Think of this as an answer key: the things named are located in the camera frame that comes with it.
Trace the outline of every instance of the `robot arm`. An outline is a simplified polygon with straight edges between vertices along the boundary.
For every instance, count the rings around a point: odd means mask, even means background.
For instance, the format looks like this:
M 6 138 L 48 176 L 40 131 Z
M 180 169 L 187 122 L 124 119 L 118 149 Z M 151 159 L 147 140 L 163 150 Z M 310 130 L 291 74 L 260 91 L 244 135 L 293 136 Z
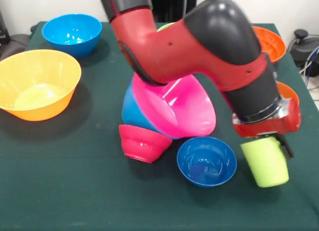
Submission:
M 231 0 L 206 0 L 160 32 L 151 0 L 101 1 L 120 49 L 145 82 L 165 85 L 200 72 L 226 99 L 241 136 L 298 130 L 297 104 L 278 94 L 272 63 Z

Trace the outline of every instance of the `green tablecloth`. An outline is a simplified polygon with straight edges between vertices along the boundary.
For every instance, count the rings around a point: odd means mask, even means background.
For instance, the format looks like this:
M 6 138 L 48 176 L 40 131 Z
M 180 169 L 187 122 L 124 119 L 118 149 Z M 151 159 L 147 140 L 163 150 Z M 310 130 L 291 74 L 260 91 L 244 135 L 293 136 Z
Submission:
M 28 49 L 50 48 L 41 22 Z M 277 31 L 273 24 L 259 24 Z M 301 100 L 300 131 L 287 134 L 296 157 L 290 181 L 255 184 L 231 125 L 231 111 L 210 81 L 196 75 L 216 109 L 212 136 L 236 153 L 226 184 L 201 189 L 179 172 L 174 141 L 152 165 L 124 157 L 118 133 L 132 69 L 108 23 L 94 53 L 79 59 L 81 81 L 68 108 L 44 122 L 0 112 L 0 227 L 2 230 L 261 231 L 319 229 L 319 116 L 289 54 L 278 79 Z

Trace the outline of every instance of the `blue bowl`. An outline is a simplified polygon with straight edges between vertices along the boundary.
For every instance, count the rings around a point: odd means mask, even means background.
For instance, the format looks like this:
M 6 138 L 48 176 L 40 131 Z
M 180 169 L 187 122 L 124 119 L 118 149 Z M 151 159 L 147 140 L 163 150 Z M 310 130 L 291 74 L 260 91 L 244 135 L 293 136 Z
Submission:
M 54 49 L 81 58 L 92 53 L 101 31 L 102 24 L 95 17 L 68 14 L 48 21 L 42 35 Z
M 221 140 L 196 137 L 182 144 L 177 153 L 177 165 L 193 184 L 209 188 L 233 177 L 237 159 L 233 150 Z
M 133 85 L 130 83 L 126 90 L 123 107 L 122 107 L 122 119 L 126 125 L 134 125 L 148 130 L 153 130 L 161 134 L 161 132 L 148 121 L 142 110 L 139 108 L 136 99 L 133 94 Z

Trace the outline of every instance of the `pink bowl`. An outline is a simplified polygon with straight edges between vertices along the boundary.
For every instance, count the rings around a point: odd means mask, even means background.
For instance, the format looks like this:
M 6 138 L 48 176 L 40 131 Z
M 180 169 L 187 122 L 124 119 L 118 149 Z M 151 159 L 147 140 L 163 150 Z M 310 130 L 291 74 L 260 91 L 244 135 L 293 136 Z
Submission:
M 166 136 L 206 136 L 216 126 L 213 104 L 193 75 L 151 86 L 134 73 L 133 93 L 149 122 Z
M 119 126 L 125 156 L 146 163 L 153 163 L 171 145 L 172 139 L 132 125 Z

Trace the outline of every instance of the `lime green cup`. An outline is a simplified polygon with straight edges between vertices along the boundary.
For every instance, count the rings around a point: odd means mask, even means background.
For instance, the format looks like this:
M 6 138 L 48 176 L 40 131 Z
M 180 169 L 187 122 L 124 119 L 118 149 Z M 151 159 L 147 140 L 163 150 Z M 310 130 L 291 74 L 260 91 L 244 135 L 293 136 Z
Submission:
M 173 24 L 174 24 L 174 22 L 171 22 L 171 23 L 162 25 L 162 26 L 158 29 L 158 31 L 163 30 L 163 29 L 165 29 L 165 28 L 167 28 L 167 27 L 169 27 L 169 26 L 171 26 L 171 25 L 173 25 Z
M 275 137 L 244 143 L 241 148 L 259 187 L 273 187 L 289 180 L 287 160 Z

